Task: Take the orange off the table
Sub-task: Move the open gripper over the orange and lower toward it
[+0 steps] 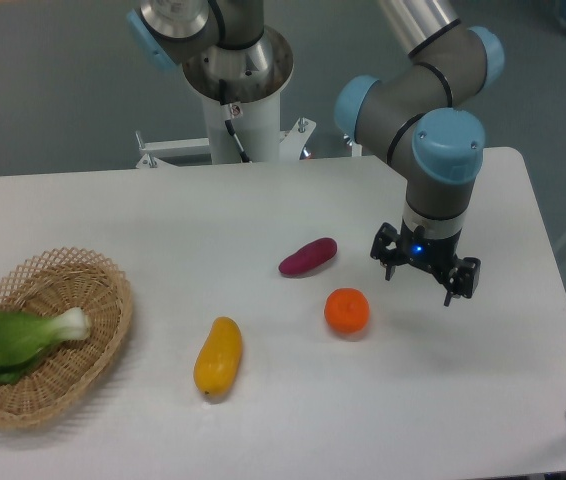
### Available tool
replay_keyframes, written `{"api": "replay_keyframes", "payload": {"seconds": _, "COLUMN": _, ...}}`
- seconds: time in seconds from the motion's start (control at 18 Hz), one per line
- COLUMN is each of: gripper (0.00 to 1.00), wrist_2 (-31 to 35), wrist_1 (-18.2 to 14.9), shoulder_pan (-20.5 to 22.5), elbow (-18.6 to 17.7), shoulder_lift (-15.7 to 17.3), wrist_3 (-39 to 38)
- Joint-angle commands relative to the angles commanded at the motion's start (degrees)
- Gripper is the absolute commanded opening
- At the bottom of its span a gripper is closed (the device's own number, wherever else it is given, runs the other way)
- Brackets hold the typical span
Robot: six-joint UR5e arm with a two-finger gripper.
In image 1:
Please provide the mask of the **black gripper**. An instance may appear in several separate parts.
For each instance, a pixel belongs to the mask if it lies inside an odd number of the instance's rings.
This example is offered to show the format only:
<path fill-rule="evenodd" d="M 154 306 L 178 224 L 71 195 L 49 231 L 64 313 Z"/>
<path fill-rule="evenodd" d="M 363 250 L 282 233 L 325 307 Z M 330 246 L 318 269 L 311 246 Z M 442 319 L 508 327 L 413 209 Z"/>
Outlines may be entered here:
<path fill-rule="evenodd" d="M 397 266 L 409 265 L 432 275 L 446 288 L 444 306 L 453 299 L 471 299 L 480 279 L 481 261 L 476 257 L 458 258 L 456 249 L 461 230 L 442 239 L 425 238 L 405 222 L 400 235 L 389 223 L 383 223 L 375 234 L 370 257 L 376 260 L 390 281 Z"/>

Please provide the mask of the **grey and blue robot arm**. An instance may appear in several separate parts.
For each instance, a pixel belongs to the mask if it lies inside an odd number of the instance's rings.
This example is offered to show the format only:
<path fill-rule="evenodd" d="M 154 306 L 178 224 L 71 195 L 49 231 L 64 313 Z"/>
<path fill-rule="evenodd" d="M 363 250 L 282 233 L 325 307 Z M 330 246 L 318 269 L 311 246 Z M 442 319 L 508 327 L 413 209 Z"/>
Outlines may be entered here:
<path fill-rule="evenodd" d="M 358 76 L 339 93 L 334 120 L 407 183 L 402 222 L 384 224 L 371 256 L 387 275 L 409 265 L 448 299 L 471 298 L 480 261 L 456 249 L 485 131 L 462 110 L 501 74 L 500 40 L 467 27 L 447 1 L 385 1 L 382 10 L 410 59 L 392 81 Z M 181 68 L 204 107 L 216 163 L 282 158 L 281 91 L 293 71 L 287 40 L 260 1 L 142 1 L 127 14 L 134 39 L 159 69 Z"/>

